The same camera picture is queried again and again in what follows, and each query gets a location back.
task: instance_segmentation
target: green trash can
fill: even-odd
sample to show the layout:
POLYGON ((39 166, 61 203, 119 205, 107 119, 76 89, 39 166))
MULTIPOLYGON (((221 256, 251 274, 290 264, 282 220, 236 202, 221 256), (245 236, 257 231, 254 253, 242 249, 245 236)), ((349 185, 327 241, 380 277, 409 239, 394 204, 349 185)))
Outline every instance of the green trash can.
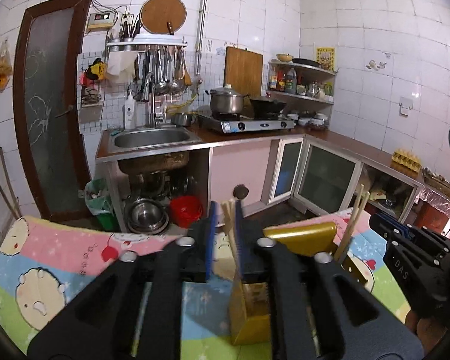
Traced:
POLYGON ((118 231, 119 223, 104 178, 92 180, 85 186, 85 204, 106 231, 118 231))

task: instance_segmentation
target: soap dispenser bottle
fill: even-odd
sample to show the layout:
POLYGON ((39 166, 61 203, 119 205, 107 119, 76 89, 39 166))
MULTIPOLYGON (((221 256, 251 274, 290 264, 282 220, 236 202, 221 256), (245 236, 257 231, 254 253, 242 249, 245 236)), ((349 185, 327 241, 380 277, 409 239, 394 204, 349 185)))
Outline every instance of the soap dispenser bottle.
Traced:
POLYGON ((132 91, 128 91, 128 96, 125 99, 125 105, 123 106, 123 120, 125 122, 125 130, 131 130, 136 126, 135 119, 136 103, 133 98, 132 91))

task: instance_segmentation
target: yellow poster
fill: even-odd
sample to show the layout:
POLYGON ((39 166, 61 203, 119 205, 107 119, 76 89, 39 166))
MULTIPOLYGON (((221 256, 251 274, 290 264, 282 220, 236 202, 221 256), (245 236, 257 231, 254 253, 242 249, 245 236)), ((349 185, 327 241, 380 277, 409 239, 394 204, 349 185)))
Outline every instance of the yellow poster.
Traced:
POLYGON ((317 62, 326 71, 335 71, 335 48, 317 47, 317 62))

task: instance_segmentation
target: brown countertop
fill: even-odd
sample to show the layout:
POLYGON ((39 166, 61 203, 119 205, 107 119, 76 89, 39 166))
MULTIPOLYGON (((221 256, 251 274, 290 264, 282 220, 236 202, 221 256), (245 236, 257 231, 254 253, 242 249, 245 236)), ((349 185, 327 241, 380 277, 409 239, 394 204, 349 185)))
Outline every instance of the brown countertop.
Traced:
MULTIPOLYGON (((358 155, 368 162, 370 165, 379 164, 382 167, 390 168, 394 171, 401 173, 402 175, 407 176, 410 179, 413 179, 417 183, 423 185, 423 175, 422 172, 418 174, 406 168, 403 165, 395 163, 392 161, 392 155, 376 149, 373 146, 367 145, 366 143, 360 142, 353 138, 348 138, 344 135, 337 134, 333 131, 314 131, 308 130, 304 127, 296 126, 292 130, 272 130, 265 132, 251 132, 251 133, 235 133, 235 134, 221 134, 216 131, 206 130, 204 128, 200 128, 198 124, 194 124, 187 128, 189 131, 193 132, 197 135, 202 142, 192 144, 191 148, 200 149, 206 148, 210 146, 219 146, 219 145, 227 145, 234 143, 244 143, 249 142, 253 139, 274 139, 274 138, 284 138, 287 136, 312 136, 317 138, 318 140, 322 140, 324 143, 327 143, 333 147, 336 147, 338 150, 345 149, 350 152, 351 155, 358 155)), ((124 152, 108 152, 108 142, 109 142, 110 134, 109 131, 104 131, 102 133, 102 138, 100 140, 96 160, 97 162, 105 162, 107 159, 110 161, 110 157, 120 156, 123 154, 129 154, 133 156, 137 152, 142 152, 143 149, 137 149, 135 151, 124 151, 124 152)), ((174 147, 171 151, 180 151, 180 146, 174 147)))

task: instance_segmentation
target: cutting board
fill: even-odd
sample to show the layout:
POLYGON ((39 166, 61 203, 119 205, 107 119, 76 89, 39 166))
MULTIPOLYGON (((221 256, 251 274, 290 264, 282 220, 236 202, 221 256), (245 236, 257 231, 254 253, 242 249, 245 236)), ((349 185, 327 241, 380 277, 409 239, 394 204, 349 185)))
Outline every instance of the cutting board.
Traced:
POLYGON ((262 71, 262 54, 236 47, 226 48, 223 85, 231 84, 232 89, 242 95, 261 96, 262 71))

